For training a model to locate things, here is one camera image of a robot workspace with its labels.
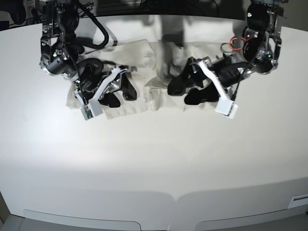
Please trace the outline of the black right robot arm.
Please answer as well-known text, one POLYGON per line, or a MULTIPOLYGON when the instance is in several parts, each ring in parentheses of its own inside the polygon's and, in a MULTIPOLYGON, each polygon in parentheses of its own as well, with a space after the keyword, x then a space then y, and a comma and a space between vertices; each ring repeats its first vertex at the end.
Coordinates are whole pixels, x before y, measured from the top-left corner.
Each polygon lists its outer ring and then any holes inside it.
POLYGON ((49 0, 42 8, 42 37, 40 68, 51 76, 61 75, 72 84, 69 99, 78 100, 78 107, 88 107, 90 99, 106 82, 112 69, 119 68, 115 79, 107 83, 98 104, 119 108, 121 103, 115 93, 120 91, 126 101, 135 101, 137 92, 130 83, 127 65, 118 65, 109 60, 84 57, 85 48, 104 48, 109 34, 96 17, 78 0, 49 0), (102 32, 104 39, 94 44, 89 38, 78 37, 78 27, 82 11, 102 32))

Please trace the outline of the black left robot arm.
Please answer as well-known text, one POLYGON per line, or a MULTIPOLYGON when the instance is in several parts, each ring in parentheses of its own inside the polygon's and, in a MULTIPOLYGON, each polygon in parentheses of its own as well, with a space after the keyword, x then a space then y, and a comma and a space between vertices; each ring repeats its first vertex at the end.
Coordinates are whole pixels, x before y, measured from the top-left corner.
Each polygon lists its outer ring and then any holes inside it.
POLYGON ((198 65, 200 61, 217 76, 222 89, 232 100, 237 95, 236 91, 232 92, 232 86, 238 87, 251 73, 268 74, 276 69, 282 45, 283 3, 282 0, 251 1, 246 15, 247 26, 238 37, 242 42, 241 47, 232 46, 236 40, 233 37, 229 41, 232 52, 223 54, 214 62, 208 57, 202 60, 189 57, 182 72, 169 83, 168 95, 184 95, 187 105, 218 102, 218 89, 208 75, 202 72, 198 65))

